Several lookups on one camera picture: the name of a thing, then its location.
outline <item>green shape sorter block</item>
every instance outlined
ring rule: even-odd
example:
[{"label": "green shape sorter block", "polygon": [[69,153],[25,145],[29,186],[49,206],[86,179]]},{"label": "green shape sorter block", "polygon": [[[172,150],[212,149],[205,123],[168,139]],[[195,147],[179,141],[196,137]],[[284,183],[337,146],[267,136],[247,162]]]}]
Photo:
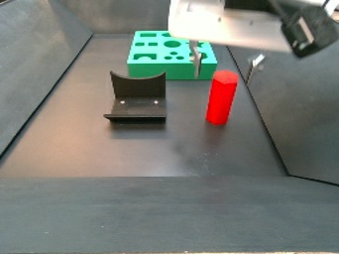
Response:
[{"label": "green shape sorter block", "polygon": [[175,39],[168,31],[136,31],[126,60],[130,77],[147,77],[165,71],[165,79],[212,79],[217,60],[209,43],[199,43],[203,54],[200,76],[189,60],[188,40]]}]

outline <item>gray surface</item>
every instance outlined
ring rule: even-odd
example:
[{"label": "gray surface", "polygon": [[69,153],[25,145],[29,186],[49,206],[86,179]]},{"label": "gray surface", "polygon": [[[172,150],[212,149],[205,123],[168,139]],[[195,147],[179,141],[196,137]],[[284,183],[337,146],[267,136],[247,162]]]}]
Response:
[{"label": "gray surface", "polygon": [[339,189],[288,177],[0,181],[0,253],[339,252]]},{"label": "gray surface", "polygon": [[[232,48],[243,73],[255,51]],[[288,172],[339,184],[339,43],[299,60],[267,55],[251,93]]]},{"label": "gray surface", "polygon": [[96,34],[167,30],[171,0],[61,0]]},{"label": "gray surface", "polygon": [[[209,81],[167,81],[165,124],[113,125],[109,71],[132,36],[94,36],[0,162],[0,177],[284,176],[240,82],[227,126],[205,122]],[[224,47],[219,68],[235,70]]]},{"label": "gray surface", "polygon": [[80,52],[90,31],[56,0],[0,8],[0,154]]}]

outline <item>cable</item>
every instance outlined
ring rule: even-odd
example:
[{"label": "cable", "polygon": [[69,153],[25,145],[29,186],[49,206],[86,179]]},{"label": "cable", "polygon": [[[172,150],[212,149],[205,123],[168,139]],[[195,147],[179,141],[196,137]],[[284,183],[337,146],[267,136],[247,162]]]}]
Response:
[{"label": "cable", "polygon": [[331,0],[325,0],[325,1],[324,1],[323,6],[321,6],[323,9],[325,8],[325,6],[327,6],[327,4],[328,4],[329,1],[331,1]]}]

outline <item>black bracket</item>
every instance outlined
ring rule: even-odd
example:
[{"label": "black bracket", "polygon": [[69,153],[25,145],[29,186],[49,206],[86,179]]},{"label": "black bracket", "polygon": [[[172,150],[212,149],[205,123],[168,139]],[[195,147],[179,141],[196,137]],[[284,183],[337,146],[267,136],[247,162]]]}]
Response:
[{"label": "black bracket", "polygon": [[109,121],[165,120],[165,72],[144,78],[129,78],[110,72],[114,93],[112,109],[102,116]]}]

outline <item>red cylinder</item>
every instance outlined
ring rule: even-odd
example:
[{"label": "red cylinder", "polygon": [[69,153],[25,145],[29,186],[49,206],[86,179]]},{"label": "red cylinder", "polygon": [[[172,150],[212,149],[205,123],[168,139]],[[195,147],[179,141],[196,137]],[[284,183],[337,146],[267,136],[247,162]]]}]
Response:
[{"label": "red cylinder", "polygon": [[212,79],[207,120],[216,125],[228,122],[239,76],[228,70],[217,70]]}]

